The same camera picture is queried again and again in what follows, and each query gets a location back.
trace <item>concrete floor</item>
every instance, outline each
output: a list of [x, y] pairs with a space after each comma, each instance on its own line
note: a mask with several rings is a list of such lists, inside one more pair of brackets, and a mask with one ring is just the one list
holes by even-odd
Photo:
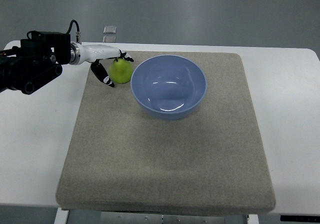
[[[117, 43], [307, 48], [320, 57], [320, 0], [0, 0], [0, 49], [31, 30], [64, 33], [72, 19], [83, 42], [117, 26]], [[0, 224], [53, 223], [54, 212], [0, 206]]]

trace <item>gray felt mat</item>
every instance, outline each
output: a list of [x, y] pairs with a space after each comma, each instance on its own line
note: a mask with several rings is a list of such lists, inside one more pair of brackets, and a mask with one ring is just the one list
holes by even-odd
[[[188, 117], [146, 114], [130, 83], [90, 71], [56, 192], [63, 209], [167, 215], [263, 214], [275, 195], [244, 67], [234, 53], [132, 51], [197, 63], [208, 89]], [[108, 68], [111, 60], [103, 65]]]

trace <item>small clear block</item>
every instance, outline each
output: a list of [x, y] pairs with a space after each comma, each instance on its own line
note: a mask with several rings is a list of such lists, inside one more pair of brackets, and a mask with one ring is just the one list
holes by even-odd
[[103, 41], [104, 43], [115, 43], [116, 42], [116, 36], [114, 35], [105, 35], [103, 37]]
[[114, 25], [106, 25], [103, 30], [103, 34], [115, 34], [117, 27]]

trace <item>bowl rim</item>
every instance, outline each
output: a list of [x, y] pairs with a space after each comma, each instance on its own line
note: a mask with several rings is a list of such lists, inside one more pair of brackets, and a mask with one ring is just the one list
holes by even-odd
[[[133, 90], [133, 87], [132, 87], [132, 79], [134, 78], [134, 75], [135, 75], [135, 72], [136, 70], [145, 62], [149, 61], [150, 59], [153, 59], [153, 58], [158, 58], [158, 57], [162, 57], [162, 56], [171, 56], [171, 57], [178, 57], [178, 58], [182, 58], [182, 59], [185, 59], [189, 62], [191, 62], [192, 64], [194, 64], [199, 70], [200, 72], [202, 73], [203, 75], [203, 78], [204, 78], [204, 82], [205, 82], [205, 87], [204, 87], [204, 92], [202, 94], [202, 97], [192, 106], [188, 107], [187, 109], [184, 109], [184, 110], [179, 110], [179, 111], [170, 111], [170, 112], [164, 112], [164, 111], [159, 111], [159, 110], [155, 110], [155, 109], [152, 109], [148, 106], [146, 106], [145, 104], [143, 104], [136, 96], [134, 90]], [[131, 81], [130, 81], [130, 87], [131, 87], [131, 92], [134, 96], [134, 98], [136, 99], [136, 101], [142, 105], [143, 107], [145, 107], [146, 109], [152, 111], [152, 112], [155, 112], [155, 113], [159, 113], [159, 114], [163, 114], [163, 115], [167, 115], [167, 116], [172, 116], [172, 115], [176, 115], [176, 114], [180, 114], [180, 113], [184, 113], [184, 112], [187, 112], [189, 111], [190, 109], [193, 109], [194, 107], [196, 107], [197, 105], [199, 105], [199, 103], [203, 100], [203, 98], [206, 96], [206, 93], [207, 93], [207, 89], [208, 89], [208, 83], [207, 83], [207, 78], [206, 78], [206, 75], [204, 73], [204, 71], [196, 64], [194, 63], [192, 60], [189, 60], [188, 58], [185, 58], [183, 56], [180, 56], [180, 55], [172, 55], [172, 54], [163, 54], [163, 55], [156, 55], [156, 56], [153, 56], [153, 57], [150, 57], [146, 60], [144, 60], [143, 62], [141, 62], [133, 71], [132, 73], [132, 76], [131, 76]]]

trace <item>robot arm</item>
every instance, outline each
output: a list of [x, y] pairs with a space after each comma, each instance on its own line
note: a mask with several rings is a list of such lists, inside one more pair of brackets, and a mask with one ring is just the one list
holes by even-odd
[[79, 65], [84, 62], [93, 63], [97, 59], [114, 59], [123, 58], [127, 61], [133, 62], [132, 57], [118, 48], [107, 45], [82, 45], [77, 42], [71, 43], [71, 65]]
[[[77, 27], [77, 42], [70, 41], [73, 23]], [[92, 72], [102, 83], [114, 87], [99, 60], [123, 58], [134, 61], [128, 53], [115, 47], [82, 45], [79, 25], [75, 20], [71, 21], [66, 33], [33, 30], [20, 43], [21, 47], [0, 51], [0, 93], [11, 89], [30, 95], [60, 76], [62, 65], [80, 65], [84, 62], [91, 63]]]

